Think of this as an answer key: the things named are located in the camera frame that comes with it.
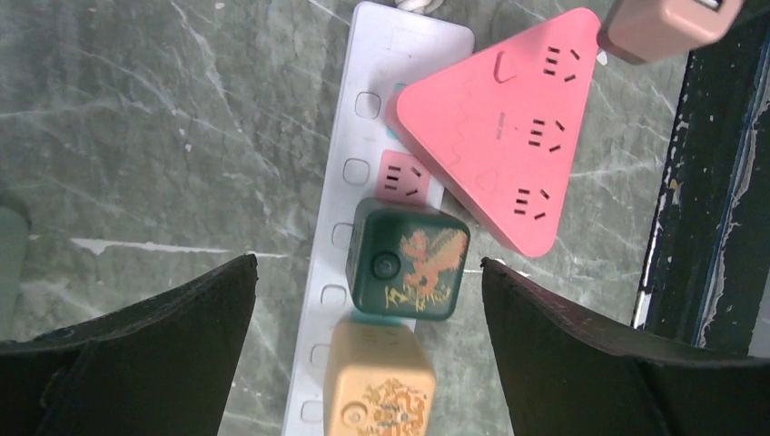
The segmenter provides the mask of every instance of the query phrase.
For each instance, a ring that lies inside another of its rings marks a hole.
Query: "pink triangular power strip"
[[[579,8],[407,86],[387,121],[500,243],[546,253],[586,110],[600,23]]]

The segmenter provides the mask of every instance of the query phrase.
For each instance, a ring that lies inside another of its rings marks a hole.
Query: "peeling paint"
[[[770,66],[768,59],[765,59],[765,71]],[[740,223],[733,221],[733,210],[741,203],[741,198],[748,191],[751,184],[751,174],[754,170],[754,159],[756,156],[756,129],[753,127],[756,125],[760,116],[762,116],[770,107],[770,82],[766,80],[766,76],[761,78],[762,82],[757,88],[757,92],[760,94],[755,100],[755,107],[751,114],[749,121],[749,127],[745,137],[745,150],[741,155],[741,162],[738,166],[738,180],[733,188],[733,194],[731,195],[730,205],[726,212],[724,223],[727,223],[722,240],[719,244],[719,251],[716,259],[716,265],[709,281],[708,294],[706,296],[706,316],[703,320],[701,328],[698,332],[697,345],[701,348],[706,347],[706,333],[709,326],[717,316],[716,308],[719,304],[719,300],[725,294],[725,246],[727,240],[730,238],[730,233]]]
[[[680,203],[680,199],[682,196],[682,184],[683,183],[677,183],[676,179],[672,179],[671,183],[668,184],[668,189],[671,190],[673,195],[671,196],[671,205],[672,206],[678,206]]]
[[[633,326],[635,329],[644,329],[647,322],[647,316],[649,315],[649,306],[652,302],[652,295],[645,293],[641,295],[641,298],[637,301],[637,308],[634,312]]]

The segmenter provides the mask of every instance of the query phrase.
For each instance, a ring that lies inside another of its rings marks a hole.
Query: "dark green cube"
[[[361,201],[345,268],[353,303],[364,313],[449,318],[469,242],[467,225],[432,207]]]

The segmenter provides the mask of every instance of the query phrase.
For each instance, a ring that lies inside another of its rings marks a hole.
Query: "small circle button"
[[[342,423],[349,427],[359,427],[366,421],[366,406],[359,402],[349,404],[342,410]]]
[[[378,254],[371,263],[371,271],[380,280],[390,280],[401,271],[399,256],[391,252]]]

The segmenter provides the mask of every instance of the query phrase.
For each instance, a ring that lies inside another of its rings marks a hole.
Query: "marble floor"
[[[281,433],[355,0],[0,0],[0,189],[33,223],[13,337],[122,308],[237,254],[258,298],[221,435]],[[446,0],[477,48],[610,0]],[[628,322],[684,73],[597,63],[554,249],[525,259],[468,221],[455,315],[419,323],[442,379],[429,434],[509,435],[476,261],[501,258]]]

